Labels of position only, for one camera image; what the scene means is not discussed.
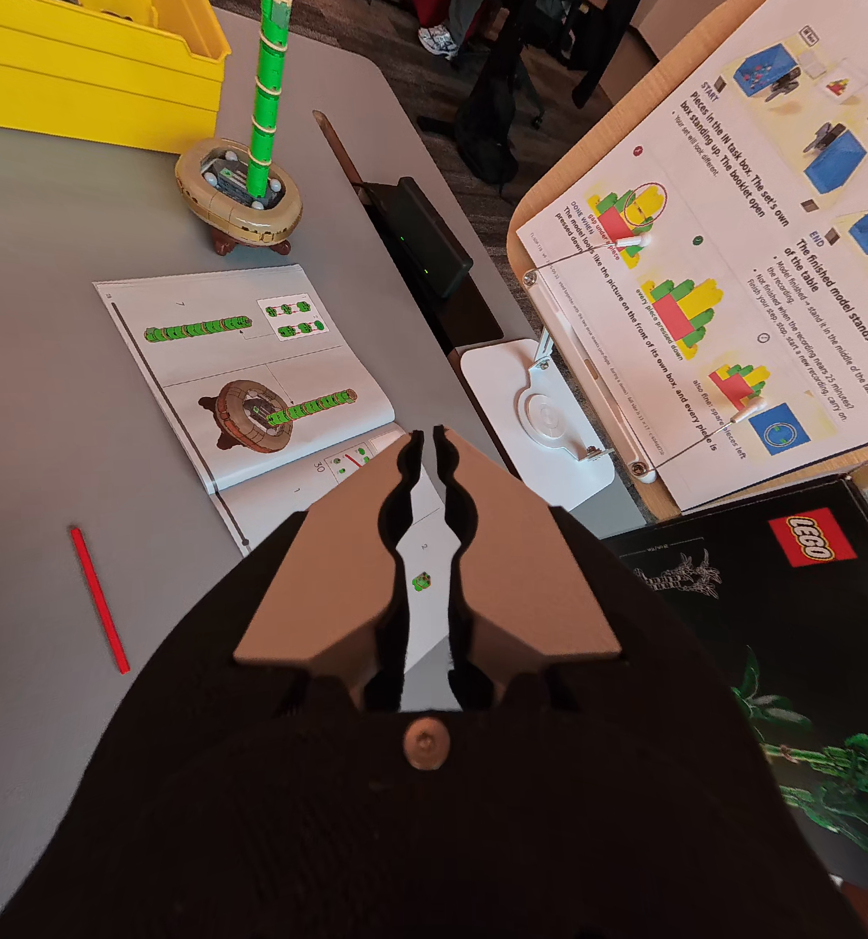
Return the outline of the white stand base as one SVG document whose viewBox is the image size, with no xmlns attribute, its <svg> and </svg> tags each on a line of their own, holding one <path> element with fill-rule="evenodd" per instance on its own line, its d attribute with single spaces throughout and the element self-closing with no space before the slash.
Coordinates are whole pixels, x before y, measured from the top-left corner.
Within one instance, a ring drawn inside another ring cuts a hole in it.
<svg viewBox="0 0 868 939">
<path fill-rule="evenodd" d="M 552 358 L 553 341 L 519 339 L 466 351 L 464 380 L 518 477 L 572 510 L 616 478 L 604 446 Z"/>
</svg>

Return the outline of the yellow plastic bin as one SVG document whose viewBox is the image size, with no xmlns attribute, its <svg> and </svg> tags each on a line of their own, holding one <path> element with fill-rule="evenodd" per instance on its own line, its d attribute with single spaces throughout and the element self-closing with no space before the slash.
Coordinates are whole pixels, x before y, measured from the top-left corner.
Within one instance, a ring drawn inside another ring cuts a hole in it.
<svg viewBox="0 0 868 939">
<path fill-rule="evenodd" d="M 206 1 L 0 1 L 0 128 L 180 154 L 230 52 Z"/>
</svg>

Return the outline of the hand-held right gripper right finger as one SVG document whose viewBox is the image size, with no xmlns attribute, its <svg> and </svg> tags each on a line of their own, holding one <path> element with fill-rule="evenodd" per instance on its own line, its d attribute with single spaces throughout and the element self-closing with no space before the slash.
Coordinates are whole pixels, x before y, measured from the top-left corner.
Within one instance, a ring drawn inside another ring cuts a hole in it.
<svg viewBox="0 0 868 939">
<path fill-rule="evenodd" d="M 552 507 L 455 431 L 433 430 L 445 520 L 459 545 L 448 601 L 451 692 L 484 711 L 523 674 L 623 649 Z"/>
</svg>

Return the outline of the printed instruction sheet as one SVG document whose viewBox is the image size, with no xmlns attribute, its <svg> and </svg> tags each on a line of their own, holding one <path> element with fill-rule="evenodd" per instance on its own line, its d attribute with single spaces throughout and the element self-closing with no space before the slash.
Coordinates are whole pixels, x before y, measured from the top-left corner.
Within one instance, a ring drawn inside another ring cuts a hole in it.
<svg viewBox="0 0 868 939">
<path fill-rule="evenodd" d="M 681 513 L 868 459 L 868 2 L 762 2 L 517 236 Z"/>
</svg>

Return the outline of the green brick bamboo stalk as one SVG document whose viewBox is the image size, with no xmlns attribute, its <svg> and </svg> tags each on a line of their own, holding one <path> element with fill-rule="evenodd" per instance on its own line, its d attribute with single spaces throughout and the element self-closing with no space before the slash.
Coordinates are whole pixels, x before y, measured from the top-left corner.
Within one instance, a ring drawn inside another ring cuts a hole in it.
<svg viewBox="0 0 868 939">
<path fill-rule="evenodd" d="M 247 192 L 265 196 L 287 55 L 291 1 L 262 1 Z"/>
</svg>

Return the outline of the black power box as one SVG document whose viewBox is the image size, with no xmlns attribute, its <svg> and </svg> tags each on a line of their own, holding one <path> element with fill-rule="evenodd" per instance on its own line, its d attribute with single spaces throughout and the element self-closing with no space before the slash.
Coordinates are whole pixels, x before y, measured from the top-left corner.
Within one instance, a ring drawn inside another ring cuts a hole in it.
<svg viewBox="0 0 868 939">
<path fill-rule="evenodd" d="M 473 259 L 412 177 L 402 177 L 385 197 L 383 215 L 429 288 L 450 299 Z"/>
</svg>

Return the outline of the red plastic rod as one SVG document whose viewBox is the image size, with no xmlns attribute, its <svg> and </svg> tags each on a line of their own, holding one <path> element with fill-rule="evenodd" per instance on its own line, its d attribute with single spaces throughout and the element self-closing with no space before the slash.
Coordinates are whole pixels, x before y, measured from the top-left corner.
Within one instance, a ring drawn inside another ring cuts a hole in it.
<svg viewBox="0 0 868 939">
<path fill-rule="evenodd" d="M 99 574 L 97 572 L 95 563 L 93 562 L 85 535 L 83 534 L 81 528 L 76 525 L 72 525 L 68 528 L 68 534 L 83 572 L 84 579 L 87 583 L 88 592 L 91 596 L 93 605 L 98 615 L 99 622 L 104 637 L 108 643 L 108 647 L 111 651 L 113 661 L 119 673 L 126 675 L 130 673 L 131 666 L 125 652 L 123 642 L 111 615 L 111 608 L 102 588 Z"/>
</svg>

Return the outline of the grey desk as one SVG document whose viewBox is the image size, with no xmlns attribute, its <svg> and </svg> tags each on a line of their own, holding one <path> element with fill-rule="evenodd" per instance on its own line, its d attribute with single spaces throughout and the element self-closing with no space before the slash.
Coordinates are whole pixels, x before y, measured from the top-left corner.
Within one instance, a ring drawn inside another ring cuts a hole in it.
<svg viewBox="0 0 868 939">
<path fill-rule="evenodd" d="M 303 266 L 407 429 L 490 439 L 313 116 L 370 181 L 415 177 L 465 243 L 504 339 L 535 337 L 497 247 L 471 226 L 392 81 L 297 26 L 279 162 L 304 213 L 287 258 L 216 256 L 175 159 L 0 129 L 0 909 L 47 846 L 105 726 L 181 618 L 240 551 L 125 342 L 97 281 Z M 68 528 L 81 528 L 131 671 L 119 673 Z"/>
</svg>

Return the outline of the black bag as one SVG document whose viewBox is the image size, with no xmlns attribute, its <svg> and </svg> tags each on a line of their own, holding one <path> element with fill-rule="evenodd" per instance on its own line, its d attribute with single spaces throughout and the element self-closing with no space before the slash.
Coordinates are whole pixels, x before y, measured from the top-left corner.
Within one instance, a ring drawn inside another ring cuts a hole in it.
<svg viewBox="0 0 868 939">
<path fill-rule="evenodd" d="M 477 179 L 499 190 L 519 168 L 509 133 L 516 112 L 513 80 L 521 49 L 507 21 L 453 122 L 454 141 L 464 163 Z"/>
</svg>

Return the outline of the white page holder bar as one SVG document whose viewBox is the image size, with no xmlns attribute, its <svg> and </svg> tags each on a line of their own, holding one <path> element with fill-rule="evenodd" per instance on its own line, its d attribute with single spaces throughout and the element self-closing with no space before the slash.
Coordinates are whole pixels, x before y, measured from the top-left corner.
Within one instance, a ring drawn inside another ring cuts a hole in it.
<svg viewBox="0 0 868 939">
<path fill-rule="evenodd" d="M 522 278 L 525 292 L 543 325 L 542 337 L 534 354 L 534 368 L 545 369 L 553 357 L 553 350 L 557 349 L 629 475 L 639 484 L 653 484 L 658 479 L 655 464 L 644 451 L 621 405 L 600 378 L 590 354 L 547 285 L 544 273 L 543 268 L 531 268 Z"/>
</svg>

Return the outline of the building instruction booklet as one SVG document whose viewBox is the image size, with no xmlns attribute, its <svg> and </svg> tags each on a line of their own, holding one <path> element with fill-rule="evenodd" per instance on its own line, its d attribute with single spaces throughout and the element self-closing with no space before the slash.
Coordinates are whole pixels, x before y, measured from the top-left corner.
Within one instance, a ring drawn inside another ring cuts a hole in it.
<svg viewBox="0 0 868 939">
<path fill-rule="evenodd" d="M 404 437 L 299 266 L 96 288 L 244 556 Z"/>
</svg>

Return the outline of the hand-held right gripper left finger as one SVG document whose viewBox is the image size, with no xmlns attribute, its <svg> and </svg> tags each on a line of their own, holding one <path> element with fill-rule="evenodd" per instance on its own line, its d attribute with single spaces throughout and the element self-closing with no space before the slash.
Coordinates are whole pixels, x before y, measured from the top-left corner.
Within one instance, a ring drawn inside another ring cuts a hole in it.
<svg viewBox="0 0 868 939">
<path fill-rule="evenodd" d="M 397 438 L 316 501 L 241 638 L 234 659 L 342 682 L 357 705 L 397 712 L 409 635 L 404 560 L 424 434 Z"/>
</svg>

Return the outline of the black product box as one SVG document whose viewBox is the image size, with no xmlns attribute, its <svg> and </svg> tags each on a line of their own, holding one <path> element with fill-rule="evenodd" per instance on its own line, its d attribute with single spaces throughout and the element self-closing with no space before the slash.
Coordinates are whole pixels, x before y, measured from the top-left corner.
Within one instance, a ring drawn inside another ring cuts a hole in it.
<svg viewBox="0 0 868 939">
<path fill-rule="evenodd" d="M 604 543 L 709 651 L 829 872 L 868 888 L 868 462 Z"/>
</svg>

